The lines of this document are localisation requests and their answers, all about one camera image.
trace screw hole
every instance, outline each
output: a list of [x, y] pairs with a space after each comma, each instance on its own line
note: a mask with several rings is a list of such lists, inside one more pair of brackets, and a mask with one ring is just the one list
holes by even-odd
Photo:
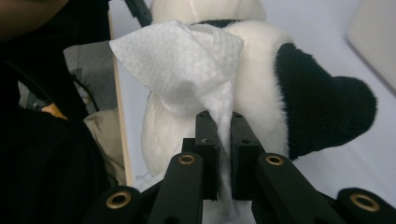
[[379, 204], [367, 195], [354, 193], [349, 198], [356, 206], [366, 211], [378, 212], [380, 209]]
[[213, 143], [213, 140], [204, 138], [204, 139], [202, 140], [202, 142], [205, 143], [205, 144], [210, 144], [210, 143]]
[[168, 217], [163, 224], [179, 224], [180, 220], [178, 217]]
[[282, 158], [280, 158], [278, 156], [267, 156], [265, 159], [267, 160], [268, 163], [273, 164], [273, 165], [282, 165], [283, 164]]
[[191, 155], [183, 155], [178, 158], [178, 162], [183, 165], [190, 165], [195, 162], [195, 158]]
[[111, 209], [119, 209], [127, 205], [132, 199], [131, 194], [128, 191], [119, 191], [112, 194], [106, 200], [107, 207]]
[[329, 224], [329, 222], [326, 219], [324, 219], [323, 217], [315, 217], [314, 223], [315, 224]]

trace tissue paper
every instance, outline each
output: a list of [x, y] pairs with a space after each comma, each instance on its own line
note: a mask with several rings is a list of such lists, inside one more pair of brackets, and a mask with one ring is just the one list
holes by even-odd
[[230, 218], [236, 216], [230, 187], [230, 123], [243, 43], [218, 28], [180, 21], [150, 25], [110, 41], [118, 60], [154, 92], [164, 108], [180, 117], [209, 111], [224, 149], [220, 152], [221, 204], [207, 202], [205, 207], [217, 207], [213, 211]]

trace black metal bracket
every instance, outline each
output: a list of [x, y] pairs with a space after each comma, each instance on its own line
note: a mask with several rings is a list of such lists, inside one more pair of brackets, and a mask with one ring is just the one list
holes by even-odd
[[[233, 198], [252, 201], [259, 224], [396, 223], [395, 208], [367, 190], [342, 189], [336, 200], [316, 191], [288, 158], [264, 151], [241, 114], [233, 113], [231, 145]], [[82, 223], [201, 223], [203, 200], [217, 199], [219, 148], [216, 123], [198, 114], [195, 138], [184, 139], [163, 181], [108, 190]]]

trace white fur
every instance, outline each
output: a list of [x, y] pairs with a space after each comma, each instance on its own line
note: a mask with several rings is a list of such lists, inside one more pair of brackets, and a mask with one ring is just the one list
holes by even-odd
[[153, 23], [177, 20], [193, 24], [209, 20], [265, 19], [259, 0], [155, 0], [150, 10]]
[[[290, 42], [277, 28], [262, 21], [242, 21], [225, 31], [244, 39], [235, 82], [234, 111], [243, 114], [266, 151], [288, 155], [288, 130], [274, 60], [279, 47]], [[148, 99], [142, 148], [153, 175], [164, 172], [181, 150], [183, 138], [195, 136], [195, 116], [177, 116], [164, 108], [159, 96]]]

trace black panda ear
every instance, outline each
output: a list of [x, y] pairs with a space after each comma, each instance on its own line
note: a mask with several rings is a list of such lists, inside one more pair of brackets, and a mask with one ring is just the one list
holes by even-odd
[[331, 77], [293, 44], [279, 49], [276, 75], [287, 113], [292, 160], [341, 146], [368, 131], [375, 120], [376, 99], [364, 82]]

